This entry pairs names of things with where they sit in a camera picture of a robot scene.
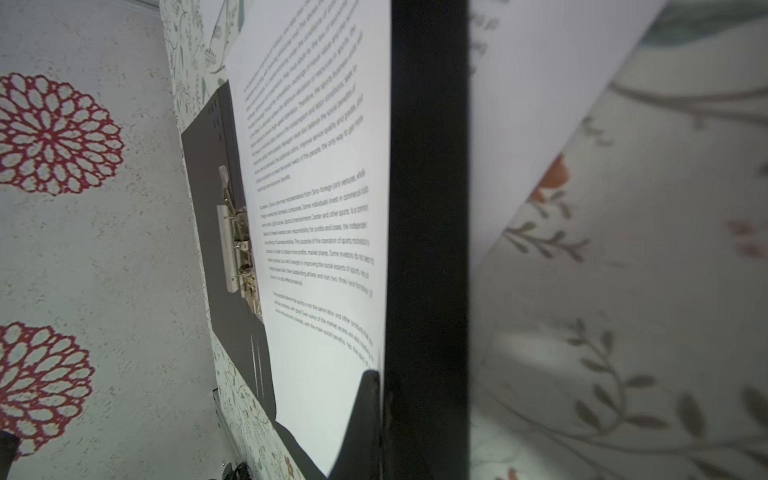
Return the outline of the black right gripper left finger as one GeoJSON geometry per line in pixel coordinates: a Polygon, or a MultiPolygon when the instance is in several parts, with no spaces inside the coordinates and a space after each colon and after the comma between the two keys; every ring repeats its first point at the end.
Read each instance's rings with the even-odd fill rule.
{"type": "Polygon", "coordinates": [[[380,478],[381,450],[380,374],[365,371],[360,380],[347,431],[331,480],[374,480],[380,478]]]}

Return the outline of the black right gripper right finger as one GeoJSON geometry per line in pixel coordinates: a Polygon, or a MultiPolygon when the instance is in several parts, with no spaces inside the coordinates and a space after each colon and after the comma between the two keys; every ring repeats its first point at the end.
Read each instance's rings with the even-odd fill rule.
{"type": "Polygon", "coordinates": [[[468,13],[392,5],[384,477],[468,475],[468,13]]]}

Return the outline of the teal folder with black inside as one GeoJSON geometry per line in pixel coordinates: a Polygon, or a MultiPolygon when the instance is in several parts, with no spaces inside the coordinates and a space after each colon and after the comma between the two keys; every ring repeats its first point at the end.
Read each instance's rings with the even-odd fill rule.
{"type": "Polygon", "coordinates": [[[269,345],[261,316],[238,285],[229,214],[245,206],[230,87],[223,84],[182,132],[215,347],[219,399],[255,479],[321,479],[276,420],[269,345]]]}

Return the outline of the white printed paper sheet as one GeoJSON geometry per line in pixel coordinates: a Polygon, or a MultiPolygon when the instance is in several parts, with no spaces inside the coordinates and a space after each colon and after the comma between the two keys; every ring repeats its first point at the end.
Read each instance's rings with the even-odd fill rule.
{"type": "Polygon", "coordinates": [[[276,419],[330,474],[385,356],[391,5],[257,1],[225,65],[276,419]]]}
{"type": "Polygon", "coordinates": [[[488,254],[664,6],[470,2],[470,267],[488,254]]]}

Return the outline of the metal folder clip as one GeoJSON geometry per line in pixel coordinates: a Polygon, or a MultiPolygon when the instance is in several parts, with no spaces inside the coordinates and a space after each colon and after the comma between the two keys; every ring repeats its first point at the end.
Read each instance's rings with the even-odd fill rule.
{"type": "Polygon", "coordinates": [[[223,203],[216,206],[216,213],[226,290],[239,293],[250,311],[262,319],[247,211],[245,207],[238,209],[235,205],[228,167],[220,166],[218,173],[223,203]]]}

